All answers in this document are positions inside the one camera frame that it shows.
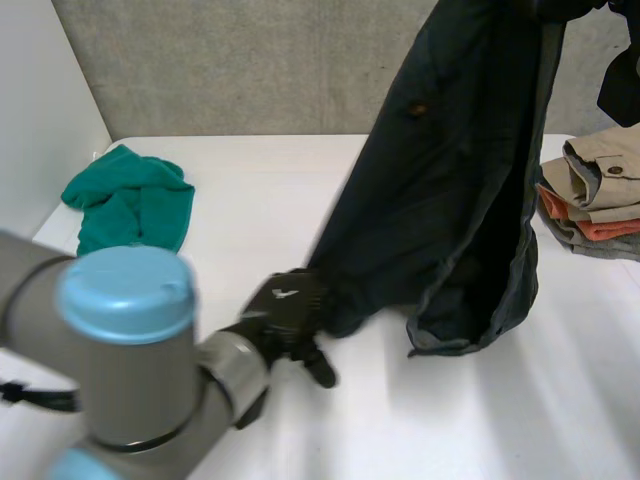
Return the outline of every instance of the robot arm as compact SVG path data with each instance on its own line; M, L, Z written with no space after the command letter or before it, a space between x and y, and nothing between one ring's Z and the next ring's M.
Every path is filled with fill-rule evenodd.
M169 252L116 247L76 260L0 232L0 265L0 346L80 387L89 434L50 478L183 479L230 426L258 418L278 359L336 383L314 341L325 291L311 272L270 277L238 323L194 346L191 273ZM24 397L11 385L13 400ZM69 394L30 395L76 407Z

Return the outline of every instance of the black cable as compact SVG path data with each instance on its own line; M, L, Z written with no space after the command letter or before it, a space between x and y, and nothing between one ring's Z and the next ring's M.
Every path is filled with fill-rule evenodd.
M80 411L75 391L27 390L26 384L20 382L0 383L0 397L11 404L27 402L47 410L62 413Z

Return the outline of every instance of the white wall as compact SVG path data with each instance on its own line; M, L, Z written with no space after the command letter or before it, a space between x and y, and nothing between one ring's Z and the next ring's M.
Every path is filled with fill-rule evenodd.
M0 0L0 228L32 236L110 143L50 0Z

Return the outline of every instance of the blue joint cap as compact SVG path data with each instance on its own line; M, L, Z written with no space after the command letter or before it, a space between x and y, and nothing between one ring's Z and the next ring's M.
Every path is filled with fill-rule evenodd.
M70 448L52 465L47 480L124 480L89 452Z
M168 250L106 248L81 257L61 275L56 306L75 331L93 340L157 343L193 324L193 279Z

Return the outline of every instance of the gray wall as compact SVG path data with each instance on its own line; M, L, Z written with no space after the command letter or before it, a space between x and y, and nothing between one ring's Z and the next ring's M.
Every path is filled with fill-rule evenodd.
M53 0L114 139L365 133L434 0ZM547 131L611 125L626 48L604 9L570 24Z

